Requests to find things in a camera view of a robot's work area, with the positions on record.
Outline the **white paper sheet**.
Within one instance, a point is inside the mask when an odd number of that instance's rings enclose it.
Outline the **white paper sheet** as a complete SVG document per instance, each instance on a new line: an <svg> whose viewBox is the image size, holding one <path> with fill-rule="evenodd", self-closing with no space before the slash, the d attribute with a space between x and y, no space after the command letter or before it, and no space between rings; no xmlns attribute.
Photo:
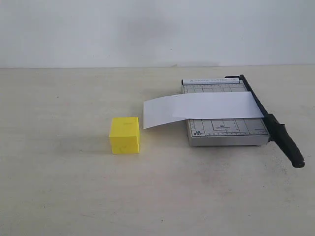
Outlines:
<svg viewBox="0 0 315 236"><path fill-rule="evenodd" d="M203 92L160 97L144 102L143 128L186 119L262 118L251 92Z"/></svg>

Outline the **yellow foam cube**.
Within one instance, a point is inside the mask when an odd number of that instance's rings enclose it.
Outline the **yellow foam cube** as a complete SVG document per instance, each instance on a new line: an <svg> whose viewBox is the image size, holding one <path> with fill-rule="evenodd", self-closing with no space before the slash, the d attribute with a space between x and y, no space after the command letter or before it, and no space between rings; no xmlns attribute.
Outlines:
<svg viewBox="0 0 315 236"><path fill-rule="evenodd" d="M139 153L140 128L138 117L113 118L109 139L113 154Z"/></svg>

